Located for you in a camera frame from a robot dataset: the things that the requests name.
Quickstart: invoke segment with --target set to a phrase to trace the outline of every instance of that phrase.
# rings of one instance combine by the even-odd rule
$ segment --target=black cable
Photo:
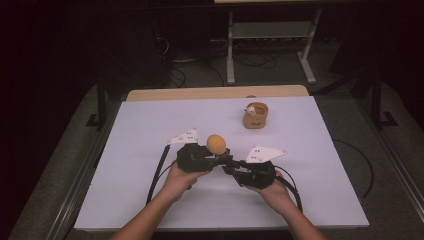
[[[209,68],[211,70],[213,70],[219,77],[219,79],[221,80],[221,85],[224,87],[225,86],[225,81],[224,78],[222,78],[221,73],[216,70],[215,68],[211,67],[211,66],[207,66],[207,65],[202,65],[201,63],[195,63],[193,64],[192,62],[187,63],[187,65],[182,65],[182,66],[175,66],[175,68],[186,68],[186,67],[204,67],[204,68]]]
[[[296,199],[297,208],[299,208],[299,210],[301,212],[303,212],[302,200],[300,199],[300,195],[299,195],[299,192],[297,191],[297,188],[293,187],[283,177],[275,176],[275,179],[277,179],[279,182],[281,182],[282,184],[284,184],[293,193],[293,196]]]
[[[283,170],[289,177],[290,177],[290,179],[292,180],[292,182],[293,182],[293,186],[294,186],[294,188],[296,188],[297,189],[297,187],[296,187],[296,182],[294,181],[294,179],[292,178],[292,176],[290,175],[290,173],[289,172],[287,172],[284,168],[282,168],[282,167],[279,167],[279,166],[275,166],[274,165],[274,167],[275,168],[278,168],[278,169],[280,169],[280,170]]]
[[[177,161],[173,161],[168,167],[166,167],[158,176],[158,180],[160,179],[160,177],[162,177],[162,175],[170,168],[172,167],[172,165],[174,165]]]
[[[239,54],[233,55],[233,59],[235,61],[237,61],[237,63],[239,63],[240,65],[244,65],[244,66],[247,66],[247,67],[257,67],[257,68],[262,68],[262,69],[273,69],[277,66],[278,55],[276,57],[274,57],[272,54],[268,54],[269,59],[264,54],[256,54],[256,55],[262,57],[264,59],[264,61],[258,63],[258,62],[255,62],[255,61],[249,59],[248,57],[244,57],[244,56],[241,56]],[[266,64],[268,64],[270,62],[272,62],[271,66],[265,66]]]
[[[181,79],[181,78],[178,78],[177,76],[175,76],[175,75],[172,73],[172,71],[176,71],[176,72],[180,73],[180,74],[182,75],[182,79]],[[174,84],[175,84],[175,86],[176,86],[177,88],[181,88],[181,87],[183,87],[183,86],[187,87],[187,85],[186,85],[186,79],[187,79],[187,78],[186,78],[186,75],[184,74],[184,72],[182,72],[181,70],[178,70],[178,69],[176,69],[176,68],[171,67],[171,68],[169,69],[169,73],[170,73],[171,78],[175,78],[175,79],[177,79],[177,80],[180,80],[180,81],[181,81],[181,83],[180,83],[180,84],[177,84],[176,82],[174,82],[174,80],[173,80],[173,79],[171,80],[171,82],[172,82],[172,83],[174,83]]]
[[[166,145],[165,149],[163,150],[162,156],[158,163],[158,167],[156,168],[156,172],[153,177],[152,184],[150,185],[150,190],[149,190],[149,195],[147,195],[146,205],[152,200],[153,192],[155,191],[156,184],[158,183],[158,180],[159,180],[159,173],[162,169],[163,163],[165,162],[166,156],[168,155],[170,148],[171,148],[171,145]]]
[[[353,146],[352,144],[347,143],[347,142],[345,142],[345,141],[342,141],[342,140],[340,140],[340,139],[334,139],[334,138],[332,138],[332,140],[333,140],[334,142],[343,143],[343,144],[345,144],[345,145],[347,145],[347,146],[349,146],[349,147],[351,147],[351,148],[355,149],[355,150],[356,150],[359,154],[361,154],[361,155],[362,155],[362,157],[363,157],[363,158],[365,159],[365,161],[367,162],[368,167],[369,167],[369,169],[370,169],[371,179],[370,179],[370,184],[369,184],[369,186],[368,186],[367,191],[365,191],[365,193],[364,193],[364,194],[362,195],[362,197],[361,197],[362,204],[364,204],[364,203],[365,203],[364,199],[365,199],[365,198],[368,196],[368,194],[371,192],[371,189],[372,189],[372,187],[373,187],[373,185],[374,185],[374,168],[372,167],[371,161],[367,158],[367,156],[365,156],[365,154],[364,154],[361,150],[359,150],[357,147]]]

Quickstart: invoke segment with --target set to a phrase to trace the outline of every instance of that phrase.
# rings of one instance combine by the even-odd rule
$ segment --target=tabletop
[[[200,145],[211,134],[221,135],[235,160],[245,159],[254,145],[283,148],[288,154],[272,162],[294,178],[304,213],[313,224],[326,228],[368,226],[315,100],[301,89],[305,90],[302,86],[268,86],[130,93],[119,110],[75,228],[121,228],[144,206],[167,140],[193,127],[198,131]],[[271,96],[265,97],[267,91]],[[207,92],[215,92],[215,98]],[[286,97],[291,92],[294,96]],[[177,95],[188,99],[169,100]],[[263,102],[269,107],[263,129],[242,125],[244,108],[250,102]],[[164,167],[176,158],[181,147],[171,146]],[[159,180],[156,192],[163,181]],[[238,186],[231,176],[215,168],[171,208],[158,230],[287,227],[256,193]]]

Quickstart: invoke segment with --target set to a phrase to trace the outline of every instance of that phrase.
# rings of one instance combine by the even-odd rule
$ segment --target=small wooden cup
[[[243,125],[248,129],[259,129],[265,127],[266,117],[268,116],[268,106],[261,102],[252,102],[247,105],[255,108],[255,114],[249,114],[247,111],[243,117]]]

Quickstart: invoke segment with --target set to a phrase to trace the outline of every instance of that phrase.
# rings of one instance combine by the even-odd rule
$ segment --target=forearm
[[[327,239],[293,202],[288,202],[276,210],[286,220],[295,239]]]
[[[173,201],[165,196],[165,193],[159,192],[143,210],[113,235],[111,239],[150,239],[172,204]]]

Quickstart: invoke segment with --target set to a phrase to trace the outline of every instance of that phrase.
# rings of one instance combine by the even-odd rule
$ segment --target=orange ball
[[[227,150],[225,140],[216,134],[212,134],[208,137],[208,140],[206,141],[206,147],[211,153],[216,155],[223,154]]]

